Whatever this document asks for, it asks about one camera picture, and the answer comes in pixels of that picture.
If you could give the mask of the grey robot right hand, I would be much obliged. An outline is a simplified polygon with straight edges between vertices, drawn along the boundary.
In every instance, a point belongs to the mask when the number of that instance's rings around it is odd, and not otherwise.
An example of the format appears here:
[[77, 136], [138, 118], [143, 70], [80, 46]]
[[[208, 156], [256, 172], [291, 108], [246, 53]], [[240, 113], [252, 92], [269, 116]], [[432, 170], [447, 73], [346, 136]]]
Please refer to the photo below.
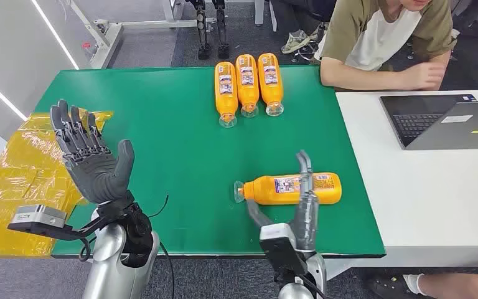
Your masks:
[[254, 200], [246, 200], [252, 221], [260, 228], [260, 240], [287, 239], [291, 247], [300, 252], [316, 250], [319, 200], [313, 189], [312, 164], [308, 154], [301, 150], [296, 154], [300, 169], [299, 202], [294, 218], [289, 223], [274, 223]]

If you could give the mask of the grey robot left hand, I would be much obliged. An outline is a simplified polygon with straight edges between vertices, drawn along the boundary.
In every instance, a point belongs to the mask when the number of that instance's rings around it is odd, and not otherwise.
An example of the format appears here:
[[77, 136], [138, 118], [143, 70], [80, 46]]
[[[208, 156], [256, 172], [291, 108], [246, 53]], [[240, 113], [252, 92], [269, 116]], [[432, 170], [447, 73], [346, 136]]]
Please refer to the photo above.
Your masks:
[[86, 114], [84, 123], [75, 105], [60, 99], [50, 107], [55, 140], [62, 161], [81, 195], [97, 205], [127, 198], [134, 165], [134, 148], [129, 139], [118, 143], [117, 153], [109, 149], [96, 117]]

